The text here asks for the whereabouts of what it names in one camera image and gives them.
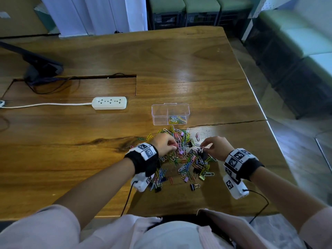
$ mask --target floor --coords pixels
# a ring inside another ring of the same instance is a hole
[[[27,42],[50,38],[52,37],[20,38],[6,40],[6,42]],[[332,205],[332,173],[314,140],[314,137],[318,138],[327,159],[332,163],[332,116],[295,120],[292,112],[271,88],[242,43],[238,39],[230,38],[230,44],[268,118],[298,185],[306,192]],[[87,238],[97,228],[113,221],[114,219],[94,219],[81,232],[81,240]],[[258,217],[252,225],[278,248],[305,248],[295,229],[280,214]]]

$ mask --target shirt sleeve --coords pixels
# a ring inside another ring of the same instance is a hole
[[[332,249],[332,207],[326,207],[301,227],[299,236],[314,249]]]
[[[66,207],[51,205],[8,226],[0,233],[0,248],[73,248],[80,224]]]

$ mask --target person's left hand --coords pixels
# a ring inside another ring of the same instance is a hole
[[[178,148],[174,137],[167,133],[157,134],[151,144],[158,150],[159,157],[166,155],[168,152],[175,151]]]

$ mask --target green cushion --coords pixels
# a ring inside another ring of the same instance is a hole
[[[183,0],[149,0],[152,13],[185,11]]]
[[[217,0],[183,0],[187,13],[219,12],[220,5]]]
[[[332,53],[311,55],[303,61],[326,84],[332,87]]]
[[[250,0],[217,0],[222,11],[246,10],[252,8],[253,4]]]
[[[312,28],[281,29],[277,35],[300,58],[332,52],[332,41]]]
[[[259,14],[259,18],[274,31],[310,27],[304,18],[291,10],[265,10]]]

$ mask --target plastic container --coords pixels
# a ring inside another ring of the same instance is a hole
[[[153,125],[185,125],[188,122],[189,104],[164,103],[152,105]]]

